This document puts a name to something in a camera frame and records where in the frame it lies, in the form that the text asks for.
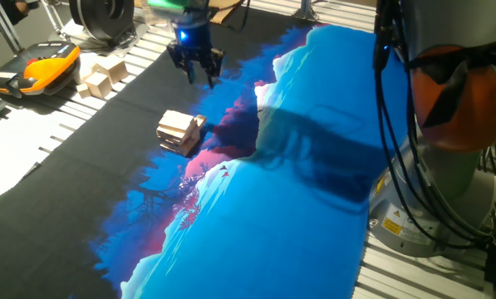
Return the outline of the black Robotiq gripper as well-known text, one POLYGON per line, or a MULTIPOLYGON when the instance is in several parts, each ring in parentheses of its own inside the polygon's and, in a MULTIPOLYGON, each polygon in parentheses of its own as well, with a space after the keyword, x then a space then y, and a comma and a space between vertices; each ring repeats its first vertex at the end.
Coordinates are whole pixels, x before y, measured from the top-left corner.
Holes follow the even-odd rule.
POLYGON ((167 46, 176 68, 184 72, 190 84, 194 83, 193 63, 204 69, 210 89, 214 78, 220 76, 224 52, 211 43, 209 15, 205 10, 188 10, 171 22, 175 40, 167 46))

